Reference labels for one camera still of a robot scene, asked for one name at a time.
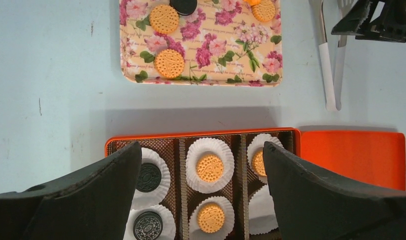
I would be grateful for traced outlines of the orange box lid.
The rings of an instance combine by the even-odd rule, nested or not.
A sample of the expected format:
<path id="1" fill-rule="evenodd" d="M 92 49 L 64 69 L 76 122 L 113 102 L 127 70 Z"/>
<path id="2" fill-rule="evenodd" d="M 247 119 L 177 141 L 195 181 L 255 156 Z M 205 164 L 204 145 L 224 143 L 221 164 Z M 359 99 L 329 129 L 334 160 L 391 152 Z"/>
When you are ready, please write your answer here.
<path id="1" fill-rule="evenodd" d="M 406 138 L 403 133 L 306 131 L 301 135 L 300 155 L 347 178 L 406 190 Z"/>

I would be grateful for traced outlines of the metal tongs white handle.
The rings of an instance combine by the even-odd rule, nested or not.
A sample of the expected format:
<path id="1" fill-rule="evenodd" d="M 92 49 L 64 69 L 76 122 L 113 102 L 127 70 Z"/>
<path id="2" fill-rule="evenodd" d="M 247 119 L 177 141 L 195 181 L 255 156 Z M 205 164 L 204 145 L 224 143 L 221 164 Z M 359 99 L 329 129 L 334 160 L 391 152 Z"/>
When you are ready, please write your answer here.
<path id="1" fill-rule="evenodd" d="M 314 33 L 318 43 L 326 109 L 328 111 L 338 112 L 342 109 L 341 93 L 348 36 L 341 35 L 339 37 L 334 70 L 332 70 L 323 12 L 324 1 L 310 0 L 309 5 L 314 21 Z"/>

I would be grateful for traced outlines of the round yellow biscuit bottom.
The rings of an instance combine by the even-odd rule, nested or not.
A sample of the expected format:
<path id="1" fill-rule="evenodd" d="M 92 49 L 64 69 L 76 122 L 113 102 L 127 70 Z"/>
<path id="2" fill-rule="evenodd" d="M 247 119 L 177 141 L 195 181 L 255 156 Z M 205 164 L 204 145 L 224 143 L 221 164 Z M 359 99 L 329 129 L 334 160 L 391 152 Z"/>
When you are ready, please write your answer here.
<path id="1" fill-rule="evenodd" d="M 185 68 L 185 60 L 178 51 L 165 49 L 155 57 L 154 66 L 160 75 L 173 79 L 182 74 Z"/>

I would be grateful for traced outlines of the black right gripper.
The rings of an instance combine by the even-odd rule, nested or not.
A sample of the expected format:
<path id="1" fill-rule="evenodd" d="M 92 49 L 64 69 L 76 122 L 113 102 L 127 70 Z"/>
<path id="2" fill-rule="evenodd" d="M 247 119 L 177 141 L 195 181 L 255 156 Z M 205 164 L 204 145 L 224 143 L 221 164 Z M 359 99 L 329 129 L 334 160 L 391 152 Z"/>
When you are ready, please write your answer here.
<path id="1" fill-rule="evenodd" d="M 341 20 L 332 35 L 355 36 L 357 40 L 406 43 L 406 0 L 383 0 L 379 16 L 374 12 L 379 0 L 338 0 Z"/>

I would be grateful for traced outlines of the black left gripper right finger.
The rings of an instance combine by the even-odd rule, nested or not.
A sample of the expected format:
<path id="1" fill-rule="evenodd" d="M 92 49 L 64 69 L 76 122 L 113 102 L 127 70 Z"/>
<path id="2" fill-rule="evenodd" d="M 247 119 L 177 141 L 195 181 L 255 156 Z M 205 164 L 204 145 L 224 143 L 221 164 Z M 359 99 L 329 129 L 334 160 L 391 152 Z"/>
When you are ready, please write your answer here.
<path id="1" fill-rule="evenodd" d="M 284 240 L 406 240 L 406 191 L 345 177 L 269 141 L 263 160 Z"/>

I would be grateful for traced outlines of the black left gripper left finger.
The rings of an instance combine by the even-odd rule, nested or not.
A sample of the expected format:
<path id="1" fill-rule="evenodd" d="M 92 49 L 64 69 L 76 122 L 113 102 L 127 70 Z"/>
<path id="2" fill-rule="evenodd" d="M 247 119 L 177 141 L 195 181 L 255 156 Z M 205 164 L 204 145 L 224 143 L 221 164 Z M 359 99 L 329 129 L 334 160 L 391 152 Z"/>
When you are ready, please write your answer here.
<path id="1" fill-rule="evenodd" d="M 121 240 L 141 164 L 133 142 L 60 178 L 0 193 L 0 240 Z"/>

